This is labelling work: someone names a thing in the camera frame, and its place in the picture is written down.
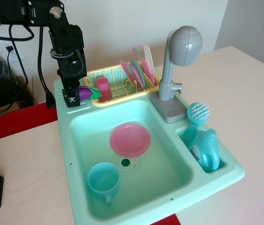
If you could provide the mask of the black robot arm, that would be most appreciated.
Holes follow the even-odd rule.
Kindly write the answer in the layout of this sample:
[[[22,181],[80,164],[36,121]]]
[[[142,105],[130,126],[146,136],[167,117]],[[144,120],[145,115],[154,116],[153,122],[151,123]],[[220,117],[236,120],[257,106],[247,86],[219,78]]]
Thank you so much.
[[[58,62],[64,101],[69,108],[79,106],[79,80],[87,75],[84,41],[80,27],[68,22],[64,4],[59,0],[0,0],[2,24],[49,28],[51,56]]]

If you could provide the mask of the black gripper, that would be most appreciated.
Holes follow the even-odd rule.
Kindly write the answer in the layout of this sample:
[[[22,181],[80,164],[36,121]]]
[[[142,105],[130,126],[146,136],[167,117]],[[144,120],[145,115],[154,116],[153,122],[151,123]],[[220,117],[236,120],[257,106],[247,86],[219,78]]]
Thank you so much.
[[[63,98],[68,108],[80,106],[77,87],[79,80],[86,76],[84,41],[77,25],[51,27],[49,35],[52,43],[51,56],[58,61],[58,75],[64,89]]]

